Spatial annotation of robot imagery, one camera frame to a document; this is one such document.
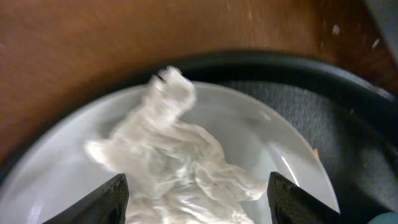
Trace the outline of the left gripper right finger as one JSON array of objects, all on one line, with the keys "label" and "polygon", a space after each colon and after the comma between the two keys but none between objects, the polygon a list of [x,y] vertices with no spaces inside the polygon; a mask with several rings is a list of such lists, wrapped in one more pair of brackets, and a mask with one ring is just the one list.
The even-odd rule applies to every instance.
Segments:
[{"label": "left gripper right finger", "polygon": [[341,223],[338,212],[278,172],[270,173],[267,198],[273,224]]}]

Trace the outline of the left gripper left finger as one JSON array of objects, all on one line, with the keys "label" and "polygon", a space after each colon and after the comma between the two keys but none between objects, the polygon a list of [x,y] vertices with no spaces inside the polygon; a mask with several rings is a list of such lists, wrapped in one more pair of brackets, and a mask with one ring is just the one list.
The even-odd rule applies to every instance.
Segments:
[{"label": "left gripper left finger", "polygon": [[126,176],[117,174],[43,224],[124,224],[128,198]]}]

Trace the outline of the grey plate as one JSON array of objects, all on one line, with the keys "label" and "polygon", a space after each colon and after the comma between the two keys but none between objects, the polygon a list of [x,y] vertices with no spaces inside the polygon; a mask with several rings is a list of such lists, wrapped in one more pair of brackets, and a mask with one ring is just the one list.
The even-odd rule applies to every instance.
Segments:
[{"label": "grey plate", "polygon": [[[238,91],[196,83],[197,102],[182,120],[214,136],[230,164],[259,179],[279,172],[330,208],[333,186],[313,149],[283,117]],[[89,139],[108,135],[141,100],[143,86],[101,97],[59,122],[22,156],[1,187],[2,223],[43,223],[113,174],[87,158]]]}]

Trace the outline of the white tissue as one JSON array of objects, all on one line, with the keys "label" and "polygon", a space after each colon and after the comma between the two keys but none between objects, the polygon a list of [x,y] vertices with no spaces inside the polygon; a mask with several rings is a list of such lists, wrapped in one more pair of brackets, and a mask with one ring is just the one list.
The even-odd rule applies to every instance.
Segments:
[{"label": "white tissue", "polygon": [[108,137],[85,144],[88,157],[127,178],[127,223],[249,223],[242,201],[267,181],[228,164],[203,127],[180,121],[196,89],[175,67],[150,80],[140,105]]}]

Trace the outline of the blue cup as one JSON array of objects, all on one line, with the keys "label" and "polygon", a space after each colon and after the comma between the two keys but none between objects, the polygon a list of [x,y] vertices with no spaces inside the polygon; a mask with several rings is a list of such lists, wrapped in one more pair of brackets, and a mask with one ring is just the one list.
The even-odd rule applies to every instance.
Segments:
[{"label": "blue cup", "polygon": [[371,219],[368,224],[398,224],[398,213],[388,212]]}]

